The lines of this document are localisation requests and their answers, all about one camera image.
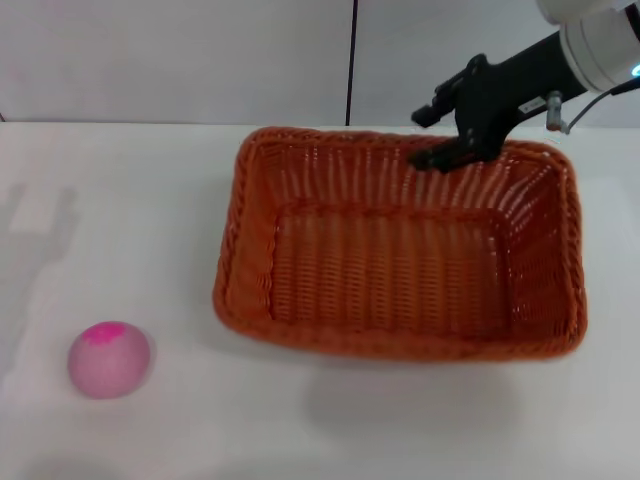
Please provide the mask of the pink round ball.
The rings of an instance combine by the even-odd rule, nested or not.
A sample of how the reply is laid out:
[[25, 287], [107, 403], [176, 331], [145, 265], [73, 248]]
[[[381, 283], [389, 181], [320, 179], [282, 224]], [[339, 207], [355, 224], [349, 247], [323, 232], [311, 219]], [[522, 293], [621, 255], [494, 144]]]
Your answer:
[[125, 322], [95, 324], [73, 341], [67, 358], [72, 384], [92, 399], [115, 399], [138, 389], [151, 365], [146, 334]]

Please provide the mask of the black wall seam strip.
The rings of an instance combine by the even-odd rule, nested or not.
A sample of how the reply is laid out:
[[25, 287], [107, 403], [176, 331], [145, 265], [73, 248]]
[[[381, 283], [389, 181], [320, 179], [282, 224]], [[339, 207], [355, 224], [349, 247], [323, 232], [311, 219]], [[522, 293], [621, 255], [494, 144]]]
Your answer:
[[352, 3], [352, 11], [351, 11], [350, 39], [349, 39], [349, 61], [348, 61], [347, 87], [346, 87], [346, 99], [345, 99], [345, 117], [344, 117], [345, 126], [351, 125], [354, 66], [355, 66], [356, 47], [357, 47], [359, 0], [352, 0], [351, 3]]

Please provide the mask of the orange woven plastic basket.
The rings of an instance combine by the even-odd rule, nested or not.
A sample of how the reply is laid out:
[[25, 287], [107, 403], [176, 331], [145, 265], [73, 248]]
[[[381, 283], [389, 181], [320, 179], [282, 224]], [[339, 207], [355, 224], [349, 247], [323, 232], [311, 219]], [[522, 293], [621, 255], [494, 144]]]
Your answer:
[[587, 330], [581, 205], [560, 151], [510, 141], [443, 174], [434, 136], [267, 127], [235, 161], [212, 299], [227, 327], [306, 351], [539, 360]]

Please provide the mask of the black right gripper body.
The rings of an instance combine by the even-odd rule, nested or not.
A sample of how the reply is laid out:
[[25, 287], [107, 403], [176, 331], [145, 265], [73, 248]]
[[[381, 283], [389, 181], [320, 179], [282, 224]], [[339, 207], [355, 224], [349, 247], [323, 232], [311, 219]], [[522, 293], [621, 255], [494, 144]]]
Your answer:
[[484, 54], [473, 57], [453, 82], [458, 140], [452, 159], [495, 159], [517, 125], [546, 109], [525, 113], [520, 107], [536, 98], [546, 100], [553, 92], [564, 101], [586, 92], [557, 33], [501, 63], [489, 63]]

